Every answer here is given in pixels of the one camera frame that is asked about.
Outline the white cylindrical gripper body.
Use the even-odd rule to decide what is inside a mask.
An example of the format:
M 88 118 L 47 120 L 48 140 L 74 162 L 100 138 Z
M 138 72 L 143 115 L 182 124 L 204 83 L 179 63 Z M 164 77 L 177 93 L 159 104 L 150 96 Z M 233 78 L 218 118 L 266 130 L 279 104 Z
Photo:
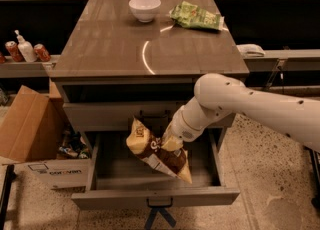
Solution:
M 208 126 L 219 122 L 229 114 L 229 110 L 205 108 L 193 97 L 175 112 L 170 123 L 170 130 L 182 141 L 193 142 Z

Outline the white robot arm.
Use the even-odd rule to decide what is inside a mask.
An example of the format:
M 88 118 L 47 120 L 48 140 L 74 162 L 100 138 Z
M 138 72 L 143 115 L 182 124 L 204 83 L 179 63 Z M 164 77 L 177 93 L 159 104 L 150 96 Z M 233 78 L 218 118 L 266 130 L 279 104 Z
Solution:
M 177 110 L 166 134 L 180 143 L 192 142 L 208 126 L 232 113 L 320 152 L 320 101 L 255 91 L 237 79 L 215 73 L 197 80 L 194 97 Z

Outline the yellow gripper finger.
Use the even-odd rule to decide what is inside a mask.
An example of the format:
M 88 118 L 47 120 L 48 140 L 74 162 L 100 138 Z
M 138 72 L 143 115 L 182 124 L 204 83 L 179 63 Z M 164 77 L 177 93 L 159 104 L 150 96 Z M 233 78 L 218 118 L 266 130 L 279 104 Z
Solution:
M 166 129 L 162 136 L 161 148 L 166 151 L 176 151 L 183 147 L 183 141 L 175 136 L 170 127 Z

